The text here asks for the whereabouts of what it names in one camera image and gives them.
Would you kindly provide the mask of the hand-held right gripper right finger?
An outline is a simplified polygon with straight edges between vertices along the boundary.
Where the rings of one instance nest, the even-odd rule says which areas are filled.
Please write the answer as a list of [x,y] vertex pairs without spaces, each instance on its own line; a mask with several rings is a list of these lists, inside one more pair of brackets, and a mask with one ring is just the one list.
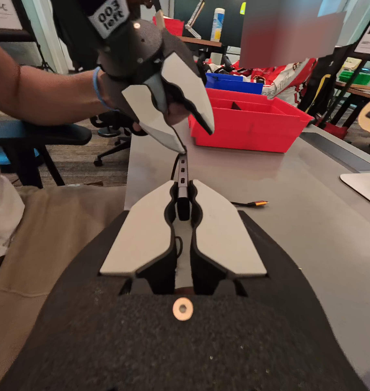
[[221,281],[264,278],[266,267],[237,208],[195,179],[189,183],[192,203],[190,265],[196,295],[212,295]]

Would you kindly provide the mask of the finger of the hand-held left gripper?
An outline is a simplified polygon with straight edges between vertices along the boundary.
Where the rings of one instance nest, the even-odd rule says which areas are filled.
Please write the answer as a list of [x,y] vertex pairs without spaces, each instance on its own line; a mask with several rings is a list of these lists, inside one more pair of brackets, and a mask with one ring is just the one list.
[[171,87],[173,97],[186,107],[209,135],[214,134],[212,105],[202,78],[176,52],[164,60],[161,76]]
[[186,153],[186,148],[174,128],[154,106],[153,95],[147,85],[130,85],[122,91],[122,95],[136,115],[140,127],[148,135],[178,154]]

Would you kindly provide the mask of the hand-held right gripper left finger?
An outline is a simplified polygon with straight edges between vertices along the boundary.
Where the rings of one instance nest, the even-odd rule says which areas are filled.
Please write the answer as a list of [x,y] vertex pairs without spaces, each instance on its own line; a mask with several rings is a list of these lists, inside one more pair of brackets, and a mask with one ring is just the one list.
[[169,180],[137,201],[108,252],[100,274],[145,279],[154,294],[172,294],[177,247],[173,228],[178,183]]

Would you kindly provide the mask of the grey usb hub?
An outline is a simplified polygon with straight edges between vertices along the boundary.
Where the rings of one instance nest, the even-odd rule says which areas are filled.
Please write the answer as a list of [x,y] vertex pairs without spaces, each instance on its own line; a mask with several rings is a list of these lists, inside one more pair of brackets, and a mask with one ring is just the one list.
[[173,223],[176,219],[180,221],[180,228],[190,226],[190,198],[189,198],[189,179],[188,179],[188,159],[187,154],[178,154],[173,165],[171,180],[174,175],[177,179],[170,190],[172,200],[169,204],[169,221]]

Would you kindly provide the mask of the red plastic bin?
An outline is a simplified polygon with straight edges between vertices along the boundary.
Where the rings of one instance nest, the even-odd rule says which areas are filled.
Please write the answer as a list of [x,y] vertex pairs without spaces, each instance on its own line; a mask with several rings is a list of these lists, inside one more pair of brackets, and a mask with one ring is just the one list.
[[[313,117],[289,103],[264,95],[207,88],[215,121],[209,135],[190,115],[190,135],[197,146],[286,153]],[[241,111],[231,110],[236,102]]]
[[174,36],[181,37],[184,30],[184,22],[178,19],[163,16],[165,29]]

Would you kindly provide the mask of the person's left forearm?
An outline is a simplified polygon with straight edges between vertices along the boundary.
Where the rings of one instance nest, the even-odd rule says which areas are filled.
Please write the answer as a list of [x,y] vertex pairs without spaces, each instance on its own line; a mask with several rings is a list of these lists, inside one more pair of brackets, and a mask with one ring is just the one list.
[[75,75],[21,66],[0,46],[0,111],[36,125],[73,124],[105,111],[93,71]]

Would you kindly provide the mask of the person's left hand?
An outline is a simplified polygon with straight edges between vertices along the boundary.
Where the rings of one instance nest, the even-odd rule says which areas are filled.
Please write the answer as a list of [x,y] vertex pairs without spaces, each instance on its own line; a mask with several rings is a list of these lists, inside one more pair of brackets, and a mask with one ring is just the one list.
[[103,71],[98,72],[98,90],[104,103],[113,110],[117,110],[129,116],[134,122],[139,120],[123,95],[123,91],[129,87],[124,81],[115,81]]

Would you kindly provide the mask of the black office chair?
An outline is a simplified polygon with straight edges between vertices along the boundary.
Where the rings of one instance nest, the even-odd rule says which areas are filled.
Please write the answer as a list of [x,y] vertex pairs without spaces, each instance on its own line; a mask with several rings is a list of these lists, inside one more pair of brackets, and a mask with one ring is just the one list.
[[118,112],[106,112],[98,116],[90,117],[90,123],[98,129],[98,135],[102,138],[117,138],[114,147],[98,154],[94,160],[96,167],[103,165],[102,159],[131,147],[132,121]]

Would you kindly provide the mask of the blue wristband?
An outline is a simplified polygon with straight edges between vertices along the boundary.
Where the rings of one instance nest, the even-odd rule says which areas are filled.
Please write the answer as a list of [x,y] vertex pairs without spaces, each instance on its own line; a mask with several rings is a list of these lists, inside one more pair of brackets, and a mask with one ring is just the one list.
[[99,80],[98,80],[99,79],[99,72],[101,72],[101,71],[102,71],[101,67],[97,66],[94,69],[93,75],[92,75],[92,82],[93,82],[93,87],[94,87],[94,91],[95,91],[96,97],[98,98],[98,100],[100,101],[102,106],[105,107],[105,109],[107,109],[109,111],[120,112],[120,110],[118,110],[116,108],[112,108],[109,105],[107,105],[105,100],[103,99],[103,97],[101,95],[100,86],[99,86]]

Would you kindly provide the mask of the white wipes canister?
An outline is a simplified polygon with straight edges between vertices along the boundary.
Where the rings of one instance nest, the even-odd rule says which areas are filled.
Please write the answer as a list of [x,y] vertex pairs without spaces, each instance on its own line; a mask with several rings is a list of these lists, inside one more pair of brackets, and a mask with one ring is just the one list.
[[210,41],[220,42],[224,16],[225,16],[224,8],[215,8]]

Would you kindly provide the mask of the black monitor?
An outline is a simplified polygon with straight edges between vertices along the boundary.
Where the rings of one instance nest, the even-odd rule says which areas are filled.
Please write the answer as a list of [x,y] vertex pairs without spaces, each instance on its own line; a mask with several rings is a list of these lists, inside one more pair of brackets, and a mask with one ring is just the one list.
[[[188,22],[197,7],[198,0],[174,1],[174,18]],[[216,8],[225,10],[220,42],[226,46],[241,46],[245,0],[206,0],[201,13],[194,22],[193,29],[203,40],[209,40],[212,33],[213,16]]]

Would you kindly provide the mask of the blue mesh office chair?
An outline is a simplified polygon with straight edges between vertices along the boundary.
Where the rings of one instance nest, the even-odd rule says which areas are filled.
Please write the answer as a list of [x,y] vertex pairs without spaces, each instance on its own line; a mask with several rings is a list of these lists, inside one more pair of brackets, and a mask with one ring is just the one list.
[[0,121],[0,147],[5,152],[23,186],[43,188],[35,150],[42,157],[57,186],[65,183],[58,172],[47,146],[88,144],[92,138],[89,129],[80,125],[43,126],[21,120]]

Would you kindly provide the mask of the black yellow-striped jacket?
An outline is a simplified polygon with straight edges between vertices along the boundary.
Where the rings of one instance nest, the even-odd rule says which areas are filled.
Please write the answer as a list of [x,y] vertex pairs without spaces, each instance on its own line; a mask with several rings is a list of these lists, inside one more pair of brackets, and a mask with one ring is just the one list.
[[304,92],[298,109],[317,119],[328,109],[329,101],[334,94],[337,73],[344,63],[346,47],[334,48],[331,55],[317,60],[309,79],[305,83]]

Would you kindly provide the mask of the white tablet stand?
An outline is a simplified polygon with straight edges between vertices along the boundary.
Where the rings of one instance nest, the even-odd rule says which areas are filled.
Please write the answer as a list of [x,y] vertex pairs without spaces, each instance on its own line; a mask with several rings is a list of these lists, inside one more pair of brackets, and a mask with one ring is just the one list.
[[370,202],[370,172],[341,174],[340,180]]

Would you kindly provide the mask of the green plastic bin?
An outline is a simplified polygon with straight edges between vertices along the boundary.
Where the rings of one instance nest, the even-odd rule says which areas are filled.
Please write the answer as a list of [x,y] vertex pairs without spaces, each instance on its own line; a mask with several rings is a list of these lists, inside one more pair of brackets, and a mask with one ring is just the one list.
[[[338,76],[338,80],[340,82],[348,82],[352,75],[354,74],[354,71],[349,71],[349,70],[344,70],[340,73],[340,75]],[[356,75],[354,81],[352,82],[352,84],[356,84],[356,85],[363,85],[363,86],[366,86],[370,83],[370,74],[368,73],[359,73]]]

